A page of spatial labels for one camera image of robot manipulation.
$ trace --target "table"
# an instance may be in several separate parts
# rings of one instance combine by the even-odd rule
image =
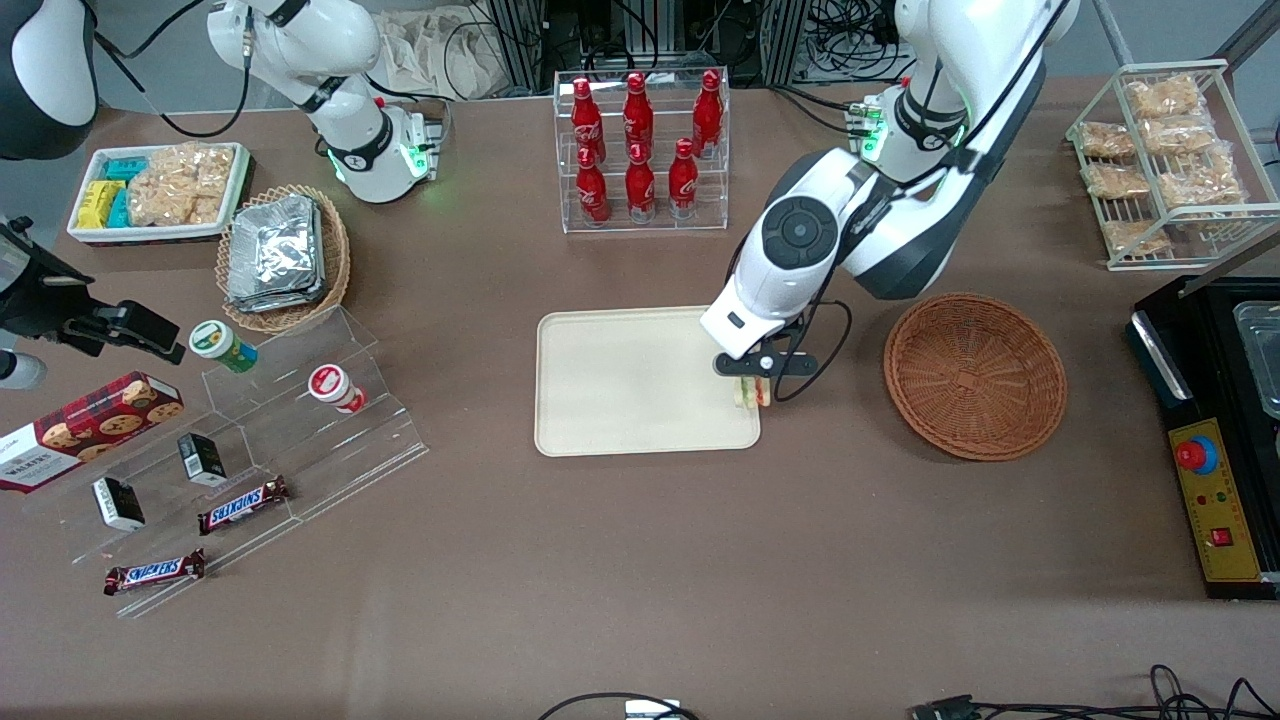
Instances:
[[[782,169],[838,141],[765,91],[735,91],[731,227],[687,237],[564,237],[544,99],[460,104],[442,179],[387,206],[340,188],[302,114],[246,114],[227,137],[257,159],[255,190],[308,183],[339,206],[347,306],[381,340],[431,452],[137,623],[72,570],[54,520],[0,497],[5,716],[530,719],[618,689],[708,719],[899,717],[963,692],[1144,701],[1152,662],[1196,692],[1249,674],[1276,698],[1277,610],[1203,600],[1155,400],[1121,338],[1132,302],[1171,275],[1102,269],[1061,145],[1100,82],[1050,81],[929,291],[1011,302],[1061,352],[1062,427],[1007,464],[951,459],[908,429],[881,354],[909,304],[842,274],[829,293],[854,307],[849,345],[815,389],[763,414],[755,447],[534,448],[539,319],[709,302]],[[109,111],[91,142],[175,140]],[[183,327],[219,315],[211,245],[56,250],[104,299]],[[819,315],[814,351],[838,324]],[[206,368],[35,350],[47,386],[4,396],[5,429],[133,368],[188,392]],[[621,712],[593,710],[576,716]]]

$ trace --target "small black box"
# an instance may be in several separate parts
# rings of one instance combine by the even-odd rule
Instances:
[[[132,533],[146,524],[138,496],[132,487],[120,480],[114,478],[95,480],[93,497],[97,498],[97,510],[109,528]]]
[[[202,486],[220,486],[227,482],[223,459],[218,455],[214,441],[196,433],[178,438],[178,455],[187,468],[187,479]]]

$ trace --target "red bottle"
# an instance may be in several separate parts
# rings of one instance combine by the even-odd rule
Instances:
[[[703,73],[703,91],[694,101],[694,155],[699,158],[716,155],[723,117],[724,101],[719,96],[719,72],[709,69]]]
[[[595,167],[595,150],[577,149],[577,197],[582,202],[586,227],[599,228],[609,220],[609,199],[604,188],[604,173]]]
[[[631,164],[627,167],[627,210],[631,222],[648,225],[657,214],[653,201],[653,170],[649,169],[649,150],[639,142],[627,149]]]
[[[694,217],[694,196],[698,195],[698,163],[694,163],[694,141],[681,137],[676,141],[676,159],[667,176],[671,196],[671,217],[687,220]]]
[[[600,109],[591,99],[591,83],[585,77],[573,78],[573,140],[579,147],[590,147],[595,161],[604,161],[604,123]]]
[[[653,156],[653,105],[644,91],[644,73],[627,76],[627,101],[622,104],[627,147],[639,142]]]

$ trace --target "white bag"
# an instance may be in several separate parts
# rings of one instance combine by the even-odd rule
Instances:
[[[499,54],[498,28],[486,19],[488,8],[481,10],[444,5],[374,15],[383,35],[388,87],[458,100],[488,97],[506,88],[509,79]],[[458,29],[465,23],[479,24]]]

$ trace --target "round wicker basket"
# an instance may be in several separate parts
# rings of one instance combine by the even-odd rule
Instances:
[[[351,246],[347,242],[347,228],[342,224],[342,218],[338,217],[338,209],[333,206],[333,202],[323,192],[314,187],[287,184],[255,195],[244,205],[274,202],[292,192],[306,195],[320,205],[324,272],[325,278],[328,278],[329,292],[320,302],[294,305],[293,307],[268,310],[266,313],[241,313],[229,302],[224,302],[223,310],[227,313],[227,316],[237,325],[248,331],[269,334],[284,332],[340,304],[342,297],[347,293],[347,283],[351,281]],[[230,236],[232,228],[227,225],[223,228],[223,237],[218,241],[218,265],[214,268],[218,287],[224,295],[227,293],[227,275],[230,266]]]
[[[884,380],[924,439],[968,460],[1012,460],[1044,443],[1066,411],[1066,373],[1044,333],[980,295],[908,310],[884,346]]]

